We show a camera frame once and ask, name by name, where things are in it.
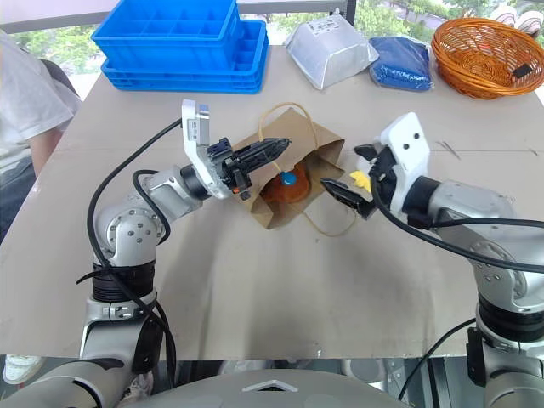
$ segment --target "black tag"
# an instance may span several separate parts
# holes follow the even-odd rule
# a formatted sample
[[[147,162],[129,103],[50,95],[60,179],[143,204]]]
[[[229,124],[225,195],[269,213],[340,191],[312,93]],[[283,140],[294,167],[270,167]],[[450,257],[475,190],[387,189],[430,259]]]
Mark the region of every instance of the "black tag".
[[[526,76],[528,73],[532,71],[533,69],[529,65],[523,64],[519,66],[518,68],[516,68],[515,70],[513,70],[513,74],[516,76],[516,78],[521,78]]]

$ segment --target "stacked blue crates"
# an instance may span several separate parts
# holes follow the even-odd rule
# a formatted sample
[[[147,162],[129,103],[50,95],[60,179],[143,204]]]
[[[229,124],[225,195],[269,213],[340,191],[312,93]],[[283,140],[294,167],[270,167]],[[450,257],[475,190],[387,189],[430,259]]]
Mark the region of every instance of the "stacked blue crates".
[[[93,34],[119,89],[255,94],[269,40],[235,0],[121,0]]]

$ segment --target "white shirt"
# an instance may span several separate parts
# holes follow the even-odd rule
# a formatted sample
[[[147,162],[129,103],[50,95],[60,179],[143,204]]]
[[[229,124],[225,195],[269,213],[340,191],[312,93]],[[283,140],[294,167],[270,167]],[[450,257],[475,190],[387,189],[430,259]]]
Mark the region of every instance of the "white shirt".
[[[42,61],[0,30],[0,173],[31,154],[29,139],[51,128],[64,132],[80,104]]]

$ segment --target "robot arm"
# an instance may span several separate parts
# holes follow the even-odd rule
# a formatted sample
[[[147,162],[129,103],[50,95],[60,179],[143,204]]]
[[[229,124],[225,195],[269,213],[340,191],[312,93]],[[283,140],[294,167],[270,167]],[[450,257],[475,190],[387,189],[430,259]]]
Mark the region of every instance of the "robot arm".
[[[157,308],[166,320],[153,278],[156,247],[167,238],[169,224],[211,196],[223,200],[239,194],[247,199],[249,174],[279,157],[290,143],[265,139],[238,151],[227,139],[210,145],[208,121],[207,106],[184,100],[181,122],[191,164],[136,172],[135,191],[95,218],[99,247],[109,265],[95,259],[95,272],[86,275],[93,278],[93,295],[87,300],[80,360],[54,369],[2,406],[112,407],[135,375],[156,365],[164,330],[139,303]],[[121,290],[109,275],[111,269],[138,302]]]
[[[362,184],[366,174],[371,179],[372,201],[337,181],[321,183],[363,218],[379,208],[403,230],[431,230],[441,242],[429,235],[426,241],[467,253],[479,292],[477,329],[468,333],[468,375],[486,385],[487,407],[539,406],[536,401],[544,400],[544,231],[464,224],[468,218],[516,215],[504,195],[428,178],[429,148],[414,113],[385,129],[376,144],[355,152],[360,156],[357,176]],[[541,273],[503,268],[502,261],[523,262]]]
[[[95,220],[99,244],[113,266],[155,261],[156,246],[164,240],[169,224],[200,208],[207,198],[223,200],[234,194],[248,198],[249,173],[275,160],[290,143],[266,139],[238,151],[232,150],[227,139],[210,145],[209,109],[194,100],[184,100],[182,123],[184,150],[191,164],[147,174],[140,192],[106,208]],[[134,182],[140,183],[138,177]]]

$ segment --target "wicker basket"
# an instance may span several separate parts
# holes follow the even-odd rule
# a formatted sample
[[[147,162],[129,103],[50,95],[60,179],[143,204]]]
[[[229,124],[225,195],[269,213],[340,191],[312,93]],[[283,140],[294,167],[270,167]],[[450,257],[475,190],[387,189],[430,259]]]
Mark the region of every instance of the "wicker basket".
[[[446,21],[432,45],[439,74],[473,98],[526,94],[544,83],[544,49],[508,25],[487,19]]]

